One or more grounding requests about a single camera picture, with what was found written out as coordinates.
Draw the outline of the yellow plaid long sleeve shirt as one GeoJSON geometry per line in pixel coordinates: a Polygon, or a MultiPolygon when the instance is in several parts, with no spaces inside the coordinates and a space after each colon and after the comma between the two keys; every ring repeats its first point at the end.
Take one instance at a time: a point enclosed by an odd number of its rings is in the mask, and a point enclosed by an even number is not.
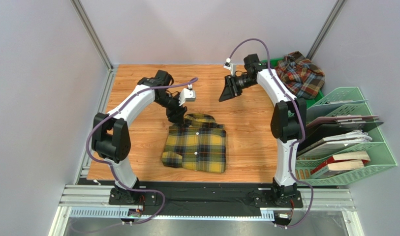
{"type": "Polygon", "coordinates": [[[183,123],[169,127],[161,162],[165,167],[224,173],[227,133],[225,125],[207,114],[187,114],[183,123]]]}

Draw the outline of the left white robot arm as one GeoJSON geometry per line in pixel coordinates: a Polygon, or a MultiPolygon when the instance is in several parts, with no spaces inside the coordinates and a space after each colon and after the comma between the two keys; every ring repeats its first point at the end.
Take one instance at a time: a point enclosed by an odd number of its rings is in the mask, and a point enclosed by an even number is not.
{"type": "Polygon", "coordinates": [[[135,118],[151,103],[155,102],[166,109],[171,123],[183,123],[187,108],[180,96],[172,95],[169,88],[175,88],[173,77],[159,70],[152,78],[142,78],[132,93],[108,113],[98,113],[93,119],[86,148],[100,157],[99,162],[108,165],[115,179],[112,189],[113,199],[132,204],[139,200],[139,179],[134,174],[128,160],[131,141],[128,127],[135,118]]]}

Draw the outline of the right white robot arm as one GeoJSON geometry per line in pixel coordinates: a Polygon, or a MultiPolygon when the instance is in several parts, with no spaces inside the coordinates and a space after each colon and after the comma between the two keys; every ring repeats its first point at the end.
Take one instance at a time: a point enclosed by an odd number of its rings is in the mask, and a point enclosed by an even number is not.
{"type": "Polygon", "coordinates": [[[277,140],[277,169],[273,179],[272,195],[275,199],[293,197],[297,183],[293,174],[299,142],[304,139],[306,121],[306,101],[298,99],[282,83],[270,64],[261,62],[257,54],[244,58],[245,72],[236,75],[236,66],[227,58],[223,67],[230,70],[225,76],[224,89],[219,102],[242,94],[253,85],[260,85],[274,105],[271,132],[277,140]]]}

